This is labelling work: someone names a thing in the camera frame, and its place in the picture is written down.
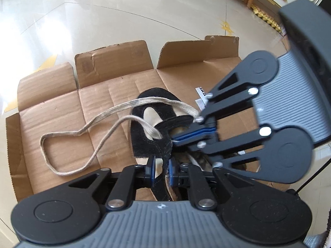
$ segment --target ribbed surface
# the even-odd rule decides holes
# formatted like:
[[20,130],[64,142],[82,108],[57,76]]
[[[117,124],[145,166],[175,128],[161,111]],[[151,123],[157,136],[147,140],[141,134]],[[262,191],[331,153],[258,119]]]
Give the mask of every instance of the ribbed surface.
[[[22,242],[17,248],[43,247]],[[134,201],[111,212],[90,235],[63,248],[261,248],[233,236],[215,213],[199,211],[188,201]],[[295,243],[288,248],[303,248]]]
[[279,73],[260,88],[253,99],[259,124],[278,129],[295,125],[304,128],[314,143],[331,135],[322,102],[291,52],[278,58]]

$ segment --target black cable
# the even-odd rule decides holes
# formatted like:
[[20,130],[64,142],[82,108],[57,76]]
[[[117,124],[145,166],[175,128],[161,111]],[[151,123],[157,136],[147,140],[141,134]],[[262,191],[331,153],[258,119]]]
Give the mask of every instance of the black cable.
[[299,193],[301,189],[303,189],[306,185],[308,185],[308,183],[311,180],[313,180],[317,175],[319,175],[319,173],[322,170],[324,170],[330,163],[331,163],[331,158],[329,158],[329,160],[325,162],[325,164],[322,167],[320,167],[319,170],[312,175],[312,177],[310,177],[302,186],[300,186],[296,193]]

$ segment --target yellow egg carton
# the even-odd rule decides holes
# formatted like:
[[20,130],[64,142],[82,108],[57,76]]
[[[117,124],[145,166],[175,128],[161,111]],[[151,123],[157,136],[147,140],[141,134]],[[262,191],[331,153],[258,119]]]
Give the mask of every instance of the yellow egg carton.
[[279,25],[273,19],[273,17],[271,17],[270,15],[268,15],[266,12],[264,12],[258,6],[255,6],[254,4],[251,5],[251,8],[253,9],[253,13],[256,16],[258,16],[259,18],[261,18],[263,21],[266,21],[267,24],[271,25],[272,28],[274,28],[276,31],[278,31],[279,33],[281,33],[282,29],[279,27]]

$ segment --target shoelace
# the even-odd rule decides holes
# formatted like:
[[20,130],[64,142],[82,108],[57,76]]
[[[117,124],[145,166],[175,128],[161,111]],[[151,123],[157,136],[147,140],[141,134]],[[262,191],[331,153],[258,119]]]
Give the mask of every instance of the shoelace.
[[96,157],[99,150],[105,144],[105,141],[112,135],[112,133],[116,130],[116,128],[125,120],[135,120],[135,121],[139,122],[150,137],[152,137],[153,139],[158,139],[158,140],[162,139],[161,133],[156,128],[154,128],[152,125],[147,123],[145,120],[143,120],[142,118],[140,118],[138,116],[127,115],[127,116],[123,116],[122,118],[120,118],[118,121],[115,122],[115,124],[110,128],[110,130],[102,138],[102,140],[98,144],[98,147],[95,149],[94,153],[89,158],[89,160],[79,169],[72,170],[69,172],[59,172],[52,166],[52,164],[49,162],[49,159],[46,155],[46,152],[44,149],[44,140],[46,138],[52,138],[52,137],[58,137],[58,136],[68,136],[68,135],[69,136],[80,136],[83,133],[85,133],[90,127],[94,126],[95,124],[104,120],[105,118],[109,117],[112,114],[115,114],[117,112],[120,112],[120,111],[123,111],[126,109],[130,109],[133,107],[149,104],[149,103],[165,103],[165,104],[168,104],[171,106],[176,106],[176,107],[180,108],[181,110],[183,110],[188,115],[193,116],[194,119],[196,119],[199,116],[199,112],[192,106],[190,106],[186,103],[183,103],[181,101],[169,100],[169,99],[162,98],[162,97],[138,98],[138,99],[134,99],[134,100],[131,100],[131,101],[128,101],[125,103],[121,103],[121,104],[111,107],[108,110],[95,116],[89,123],[87,123],[84,127],[82,127],[78,131],[59,131],[59,132],[51,132],[51,133],[43,134],[40,138],[40,149],[41,149],[41,153],[44,157],[46,165],[52,170],[52,172],[54,172],[57,175],[61,175],[61,176],[72,175],[72,174],[85,170],[91,164],[91,162],[94,160],[94,158]]

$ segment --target flattened cardboard box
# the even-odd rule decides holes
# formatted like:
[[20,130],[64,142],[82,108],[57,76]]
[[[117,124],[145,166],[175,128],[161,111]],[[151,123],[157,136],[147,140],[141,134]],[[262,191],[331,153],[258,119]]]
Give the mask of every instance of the flattened cardboard box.
[[[22,79],[17,96],[19,113],[6,119],[8,162],[17,200],[98,168],[118,172],[136,164],[128,123],[122,123],[106,141],[88,169],[71,176],[55,175],[47,167],[39,146],[42,134],[78,130],[97,114],[154,87],[165,88],[197,108],[195,88],[210,90],[241,61],[238,44],[238,37],[228,36],[168,42],[154,69],[146,42],[128,42],[76,55],[79,89],[69,63]],[[129,112],[110,116],[79,137],[46,139],[44,146],[52,165],[62,172],[81,167],[111,125]],[[218,123],[221,139],[257,128],[252,109]],[[154,200],[148,189],[138,191],[137,199]]]

